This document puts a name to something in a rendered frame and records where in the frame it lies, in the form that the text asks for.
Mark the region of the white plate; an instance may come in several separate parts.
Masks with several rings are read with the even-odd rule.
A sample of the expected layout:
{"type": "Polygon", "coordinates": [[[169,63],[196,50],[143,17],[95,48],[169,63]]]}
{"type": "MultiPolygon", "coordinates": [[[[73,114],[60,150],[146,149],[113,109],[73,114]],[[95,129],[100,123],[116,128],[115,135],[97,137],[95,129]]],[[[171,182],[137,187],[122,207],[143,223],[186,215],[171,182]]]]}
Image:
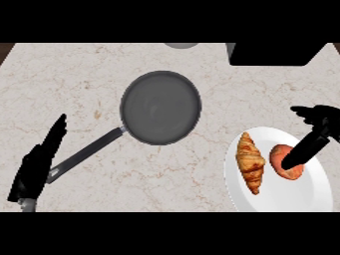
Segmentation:
{"type": "Polygon", "coordinates": [[[297,146],[300,139],[274,127],[246,131],[266,158],[260,193],[248,188],[237,166],[236,153],[240,135],[230,144],[224,162],[224,178],[232,202],[239,211],[332,211],[334,195],[323,165],[313,157],[297,180],[283,178],[270,164],[270,152],[279,144],[297,146]]]}

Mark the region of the grey round object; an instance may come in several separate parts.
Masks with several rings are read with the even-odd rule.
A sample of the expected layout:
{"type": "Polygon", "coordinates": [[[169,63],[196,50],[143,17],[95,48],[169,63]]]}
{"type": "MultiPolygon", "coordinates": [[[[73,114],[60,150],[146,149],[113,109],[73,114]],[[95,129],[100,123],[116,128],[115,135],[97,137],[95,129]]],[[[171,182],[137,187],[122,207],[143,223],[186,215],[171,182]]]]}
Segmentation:
{"type": "Polygon", "coordinates": [[[166,43],[166,45],[175,49],[190,49],[198,43],[166,43]]]}

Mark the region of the dark grey frying pan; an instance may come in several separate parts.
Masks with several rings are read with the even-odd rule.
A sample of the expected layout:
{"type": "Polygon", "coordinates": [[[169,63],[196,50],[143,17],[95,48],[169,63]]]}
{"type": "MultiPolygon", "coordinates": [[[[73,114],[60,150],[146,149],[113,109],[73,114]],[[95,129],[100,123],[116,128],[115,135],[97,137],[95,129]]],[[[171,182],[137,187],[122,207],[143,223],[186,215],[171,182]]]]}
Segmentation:
{"type": "Polygon", "coordinates": [[[150,145],[178,142],[192,133],[200,112],[200,94],[184,75],[172,71],[155,71],[141,75],[122,97],[124,125],[53,167],[47,183],[51,184],[127,132],[150,145]]]}

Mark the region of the golden brown croissant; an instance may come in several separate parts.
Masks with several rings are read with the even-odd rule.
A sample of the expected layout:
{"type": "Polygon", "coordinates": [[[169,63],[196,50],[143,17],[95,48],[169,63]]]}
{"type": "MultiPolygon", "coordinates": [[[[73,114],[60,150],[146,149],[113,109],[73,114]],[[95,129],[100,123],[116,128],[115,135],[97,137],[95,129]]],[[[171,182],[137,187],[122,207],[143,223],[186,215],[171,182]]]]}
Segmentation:
{"type": "Polygon", "coordinates": [[[242,134],[237,143],[236,160],[246,186],[252,194],[258,195],[263,184],[266,158],[248,132],[242,134]]]}

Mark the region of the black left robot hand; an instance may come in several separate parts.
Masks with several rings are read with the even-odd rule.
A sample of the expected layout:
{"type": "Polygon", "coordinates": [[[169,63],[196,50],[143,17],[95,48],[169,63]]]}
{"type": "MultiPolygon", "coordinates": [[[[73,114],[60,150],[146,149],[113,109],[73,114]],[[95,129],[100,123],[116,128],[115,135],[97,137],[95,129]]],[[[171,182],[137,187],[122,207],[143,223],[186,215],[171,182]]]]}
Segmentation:
{"type": "Polygon", "coordinates": [[[48,180],[53,159],[60,149],[63,138],[67,134],[67,115],[61,114],[56,121],[47,138],[36,144],[23,157],[22,166],[14,178],[8,200],[19,202],[22,199],[38,199],[48,180]]]}

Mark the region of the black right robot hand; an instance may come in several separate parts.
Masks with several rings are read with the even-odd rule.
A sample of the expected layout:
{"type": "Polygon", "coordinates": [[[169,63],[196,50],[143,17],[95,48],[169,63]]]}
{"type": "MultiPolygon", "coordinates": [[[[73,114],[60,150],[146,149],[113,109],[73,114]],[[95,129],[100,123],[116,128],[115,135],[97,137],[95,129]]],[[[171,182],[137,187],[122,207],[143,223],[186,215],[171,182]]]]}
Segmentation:
{"type": "Polygon", "coordinates": [[[313,131],[285,156],[285,169],[307,163],[329,144],[331,138],[340,144],[340,109],[325,105],[314,108],[294,106],[291,109],[304,117],[304,122],[313,125],[313,131]]]}

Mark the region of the black appliance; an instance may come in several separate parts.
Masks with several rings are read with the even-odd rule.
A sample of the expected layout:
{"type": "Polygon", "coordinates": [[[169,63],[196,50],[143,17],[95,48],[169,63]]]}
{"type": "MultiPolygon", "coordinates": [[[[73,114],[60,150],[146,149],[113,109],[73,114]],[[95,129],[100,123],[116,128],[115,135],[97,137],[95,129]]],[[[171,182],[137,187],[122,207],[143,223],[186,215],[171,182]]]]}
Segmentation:
{"type": "Polygon", "coordinates": [[[305,66],[325,43],[227,43],[232,66],[305,66]]]}

